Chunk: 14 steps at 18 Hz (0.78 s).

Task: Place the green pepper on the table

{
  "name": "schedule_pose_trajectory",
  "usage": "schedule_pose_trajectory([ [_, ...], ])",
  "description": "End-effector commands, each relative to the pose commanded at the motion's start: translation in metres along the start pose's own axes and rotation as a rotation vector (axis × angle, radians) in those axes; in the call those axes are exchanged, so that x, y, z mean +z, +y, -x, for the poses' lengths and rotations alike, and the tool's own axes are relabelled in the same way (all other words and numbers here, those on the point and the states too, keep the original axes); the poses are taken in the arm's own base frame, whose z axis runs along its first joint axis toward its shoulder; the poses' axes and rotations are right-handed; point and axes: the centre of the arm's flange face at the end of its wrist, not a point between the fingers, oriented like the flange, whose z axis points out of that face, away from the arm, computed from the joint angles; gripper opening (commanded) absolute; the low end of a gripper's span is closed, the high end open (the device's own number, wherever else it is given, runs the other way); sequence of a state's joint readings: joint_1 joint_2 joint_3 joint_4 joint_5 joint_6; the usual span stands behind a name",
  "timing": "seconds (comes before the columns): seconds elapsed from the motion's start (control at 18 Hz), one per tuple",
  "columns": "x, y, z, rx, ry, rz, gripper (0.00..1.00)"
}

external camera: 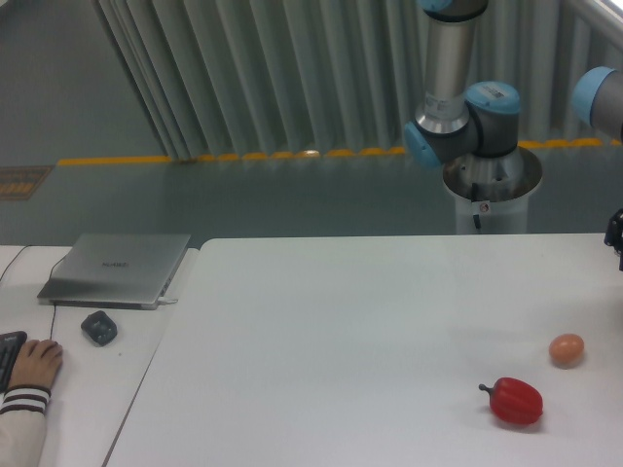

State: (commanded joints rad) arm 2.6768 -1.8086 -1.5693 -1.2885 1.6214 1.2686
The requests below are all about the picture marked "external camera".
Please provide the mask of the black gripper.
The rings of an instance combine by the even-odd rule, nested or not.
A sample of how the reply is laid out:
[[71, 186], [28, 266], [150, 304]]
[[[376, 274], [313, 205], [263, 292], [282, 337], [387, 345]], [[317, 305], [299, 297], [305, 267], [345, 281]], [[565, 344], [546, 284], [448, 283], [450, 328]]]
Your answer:
[[613, 249], [619, 258], [619, 269], [623, 270], [623, 209], [618, 209], [608, 220], [604, 244]]

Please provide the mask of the cream striped sleeve forearm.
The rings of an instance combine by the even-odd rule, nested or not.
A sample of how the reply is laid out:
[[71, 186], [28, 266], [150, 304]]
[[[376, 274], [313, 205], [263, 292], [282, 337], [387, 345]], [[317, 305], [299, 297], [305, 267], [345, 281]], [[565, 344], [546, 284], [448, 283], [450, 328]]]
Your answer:
[[38, 466], [47, 434], [46, 411], [51, 390], [18, 385], [1, 404], [1, 465]]

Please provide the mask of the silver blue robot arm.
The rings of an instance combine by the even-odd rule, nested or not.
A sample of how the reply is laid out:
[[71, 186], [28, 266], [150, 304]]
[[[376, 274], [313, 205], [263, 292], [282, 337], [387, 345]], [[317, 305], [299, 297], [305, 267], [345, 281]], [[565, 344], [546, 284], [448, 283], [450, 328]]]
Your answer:
[[522, 233], [543, 171], [518, 143], [520, 94], [503, 82], [467, 83], [476, 21], [488, 4], [420, 6], [429, 21], [424, 99], [404, 126], [406, 148], [420, 165], [442, 167], [458, 233]]

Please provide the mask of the person's right hand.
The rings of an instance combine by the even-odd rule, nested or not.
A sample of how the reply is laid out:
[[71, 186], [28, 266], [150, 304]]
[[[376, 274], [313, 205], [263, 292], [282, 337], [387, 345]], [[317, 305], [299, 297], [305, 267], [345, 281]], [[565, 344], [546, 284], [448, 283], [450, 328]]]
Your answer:
[[63, 347], [56, 341], [27, 341], [20, 349], [8, 389], [37, 387], [51, 390], [62, 365]]

